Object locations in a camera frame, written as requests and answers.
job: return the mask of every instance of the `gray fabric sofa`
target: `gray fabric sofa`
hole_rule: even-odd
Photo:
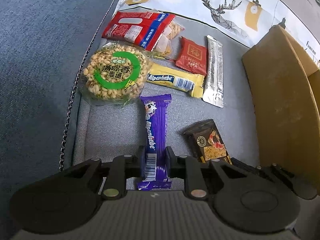
[[[0,239],[18,229],[8,213],[11,195],[59,170],[72,84],[111,2],[0,0]],[[66,166],[72,159],[79,98],[77,94],[71,116]]]

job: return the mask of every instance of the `alpenliebe logo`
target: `alpenliebe logo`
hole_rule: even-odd
[[[171,75],[152,75],[149,74],[148,76],[149,81],[169,81],[173,83],[174,81],[174,76]]]
[[[155,149],[155,145],[156,145],[156,140],[155,137],[152,135],[152,122],[149,122],[148,120],[146,120],[146,128],[147,128],[147,134],[148,134],[148,142],[149,142],[149,147],[150,149]]]

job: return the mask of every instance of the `chocolate wafer package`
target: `chocolate wafer package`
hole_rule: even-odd
[[[167,107],[171,95],[140,97],[146,110],[145,127],[147,129],[144,180],[138,183],[139,190],[170,188],[165,158],[165,139],[167,133]]]
[[[232,164],[214,120],[196,123],[186,129],[183,135],[193,151],[193,156],[200,162],[220,159]]]

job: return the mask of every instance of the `brown snack package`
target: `brown snack package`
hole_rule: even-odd
[[[229,154],[223,144],[214,120],[209,119],[194,124],[183,132],[190,145],[194,157],[200,162],[211,159],[224,160],[232,164]]]

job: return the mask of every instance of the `cartoon cow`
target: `cartoon cow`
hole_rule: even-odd
[[[156,102],[148,101],[144,106],[146,109],[146,120],[149,120],[156,112]]]

